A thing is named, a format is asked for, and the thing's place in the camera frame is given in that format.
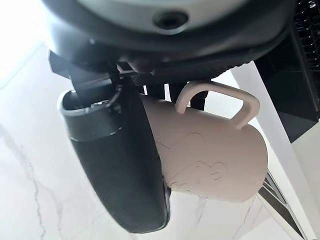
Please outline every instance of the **marble floor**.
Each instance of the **marble floor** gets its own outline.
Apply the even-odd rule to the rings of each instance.
[[[291,239],[257,196],[231,203],[173,192],[165,229],[129,234],[118,226],[68,141],[56,102],[72,85],[51,73],[47,53],[41,46],[0,89],[0,239]]]

